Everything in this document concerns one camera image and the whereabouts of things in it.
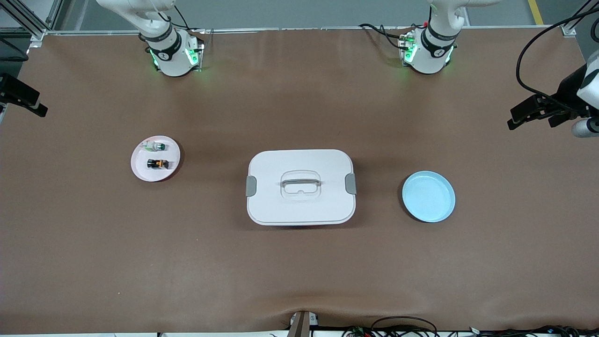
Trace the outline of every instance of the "small bottle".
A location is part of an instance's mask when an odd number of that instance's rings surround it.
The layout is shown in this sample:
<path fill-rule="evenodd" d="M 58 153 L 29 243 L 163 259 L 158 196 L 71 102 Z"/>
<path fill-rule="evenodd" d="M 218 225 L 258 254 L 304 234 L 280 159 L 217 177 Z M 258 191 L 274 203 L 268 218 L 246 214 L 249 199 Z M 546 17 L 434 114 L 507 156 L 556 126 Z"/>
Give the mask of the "small bottle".
<path fill-rule="evenodd" d="M 150 151 L 150 152 L 164 151 L 167 148 L 166 145 L 164 145 L 162 143 L 156 143 L 153 140 L 146 140 L 145 142 L 140 144 L 140 146 L 144 150 Z"/>
<path fill-rule="evenodd" d="M 148 169 L 168 170 L 168 161 L 148 159 Z"/>

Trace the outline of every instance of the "black band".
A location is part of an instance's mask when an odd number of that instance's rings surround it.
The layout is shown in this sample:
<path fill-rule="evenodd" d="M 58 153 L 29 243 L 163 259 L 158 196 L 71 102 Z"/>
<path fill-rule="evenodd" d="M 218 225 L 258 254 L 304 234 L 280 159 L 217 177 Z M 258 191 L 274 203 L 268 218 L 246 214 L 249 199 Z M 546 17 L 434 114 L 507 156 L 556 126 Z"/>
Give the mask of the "black band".
<path fill-rule="evenodd" d="M 596 123 L 596 121 L 593 120 L 594 118 L 589 118 L 586 120 L 586 128 L 592 133 L 599 133 L 599 131 L 595 130 L 595 127 L 593 127 L 593 123 Z"/>
<path fill-rule="evenodd" d="M 440 47 L 431 43 L 426 37 L 426 30 L 422 31 L 420 39 L 422 40 L 422 46 L 431 53 L 433 58 L 436 59 L 442 58 L 453 47 L 453 43 L 444 47 Z"/>
<path fill-rule="evenodd" d="M 142 35 L 142 36 L 144 37 L 144 39 L 146 39 L 147 42 L 160 42 L 160 41 L 166 40 L 168 38 L 168 36 L 171 35 L 172 31 L 173 31 L 173 24 L 169 23 L 167 31 L 158 37 L 147 37 L 145 35 Z"/>
<path fill-rule="evenodd" d="M 181 48 L 181 40 L 181 35 L 177 33 L 177 39 L 172 46 L 162 50 L 152 48 L 152 53 L 162 61 L 170 61 L 173 59 L 173 55 Z"/>
<path fill-rule="evenodd" d="M 428 31 L 431 33 L 432 37 L 437 38 L 441 41 L 451 41 L 451 40 L 455 40 L 456 37 L 458 37 L 459 32 L 453 36 L 447 36 L 447 35 L 441 35 L 439 33 L 437 33 L 432 27 L 431 25 L 426 26 L 426 28 L 428 29 Z"/>

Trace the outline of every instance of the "metal frame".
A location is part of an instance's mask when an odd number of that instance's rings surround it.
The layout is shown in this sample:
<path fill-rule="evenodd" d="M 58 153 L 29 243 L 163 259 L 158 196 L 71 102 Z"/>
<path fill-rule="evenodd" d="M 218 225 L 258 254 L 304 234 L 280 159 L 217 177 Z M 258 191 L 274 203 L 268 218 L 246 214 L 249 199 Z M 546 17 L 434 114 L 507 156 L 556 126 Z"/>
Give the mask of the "metal frame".
<path fill-rule="evenodd" d="M 580 14 L 582 12 L 586 12 L 589 11 L 593 8 L 595 8 L 597 5 L 599 4 L 599 0 L 587 0 L 585 2 L 584 5 L 582 5 L 582 7 L 580 7 L 576 13 L 574 13 L 572 16 Z M 580 18 L 576 21 L 570 21 L 564 25 L 561 26 L 562 29 L 562 34 L 564 34 L 564 37 L 576 37 L 576 30 L 574 29 L 574 27 L 576 25 L 578 25 L 578 23 L 582 20 L 583 18 Z"/>
<path fill-rule="evenodd" d="M 513 28 L 547 28 L 550 25 L 526 25 L 526 26 L 464 26 L 463 29 L 513 29 Z M 385 29 L 408 29 L 411 26 L 385 26 Z M 337 30 L 363 30 L 370 28 L 363 28 L 358 26 L 330 26 L 321 28 L 233 28 L 233 29 L 193 29 L 192 32 L 199 34 L 245 34 L 245 33 L 257 33 L 262 31 L 299 31 L 299 30 L 320 30 L 320 31 L 337 31 Z M 111 35 L 139 35 L 139 31 L 136 30 L 124 30 L 124 31 L 48 31 L 47 35 L 57 36 L 111 36 Z"/>
<path fill-rule="evenodd" d="M 50 29 L 54 29 L 56 27 L 56 18 L 58 17 L 58 12 L 62 8 L 65 0 L 54 0 L 52 3 L 52 8 L 48 13 L 48 18 L 46 18 L 46 23 L 50 25 Z"/>
<path fill-rule="evenodd" d="M 0 0 L 0 7 L 32 35 L 32 41 L 41 41 L 50 30 L 21 0 Z"/>

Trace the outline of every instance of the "green led light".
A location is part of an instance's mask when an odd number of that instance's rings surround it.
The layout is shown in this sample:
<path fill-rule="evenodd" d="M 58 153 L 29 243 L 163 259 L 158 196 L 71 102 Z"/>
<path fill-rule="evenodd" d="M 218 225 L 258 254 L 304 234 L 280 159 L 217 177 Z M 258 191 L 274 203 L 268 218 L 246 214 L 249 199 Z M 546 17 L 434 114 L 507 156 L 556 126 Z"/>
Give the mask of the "green led light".
<path fill-rule="evenodd" d="M 451 47 L 451 49 L 449 49 L 449 51 L 447 52 L 447 58 L 445 59 L 445 63 L 449 62 L 449 58 L 451 57 L 451 52 L 453 51 L 453 46 Z"/>
<path fill-rule="evenodd" d="M 406 62 L 411 62 L 412 60 L 414 60 L 414 55 L 416 54 L 416 51 L 418 50 L 418 45 L 416 43 L 413 43 L 412 46 L 410 48 L 408 48 L 408 50 L 406 50 Z"/>
<path fill-rule="evenodd" d="M 189 49 L 186 49 L 185 51 L 187 51 L 187 53 L 186 53 L 186 54 L 187 54 L 187 58 L 189 58 L 189 62 L 190 62 L 192 65 L 196 65 L 196 64 L 198 64 L 198 56 L 197 56 L 197 53 L 196 53 L 196 52 L 194 52 L 193 50 L 189 50 Z"/>
<path fill-rule="evenodd" d="M 154 52 L 151 49 L 150 49 L 150 55 L 152 56 L 152 59 L 154 60 L 154 65 L 159 68 L 160 66 L 158 65 L 158 61 L 156 60 L 156 56 L 154 55 Z"/>

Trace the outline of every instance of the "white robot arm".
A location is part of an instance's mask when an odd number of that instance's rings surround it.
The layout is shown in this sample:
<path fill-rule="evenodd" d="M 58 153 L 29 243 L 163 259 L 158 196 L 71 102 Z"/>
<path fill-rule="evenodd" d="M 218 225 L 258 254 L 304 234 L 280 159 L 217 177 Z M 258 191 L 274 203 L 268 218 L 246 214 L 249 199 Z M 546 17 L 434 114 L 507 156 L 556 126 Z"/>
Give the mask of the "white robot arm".
<path fill-rule="evenodd" d="M 154 63 L 165 75 L 182 76 L 200 66 L 204 43 L 163 19 L 175 0 L 96 0 L 131 22 L 150 46 Z"/>
<path fill-rule="evenodd" d="M 501 0 L 427 0 L 431 19 L 423 28 L 416 28 L 401 46 L 402 60 L 424 74 L 440 71 L 453 51 L 453 43 L 464 26 L 465 7 L 484 7 Z"/>

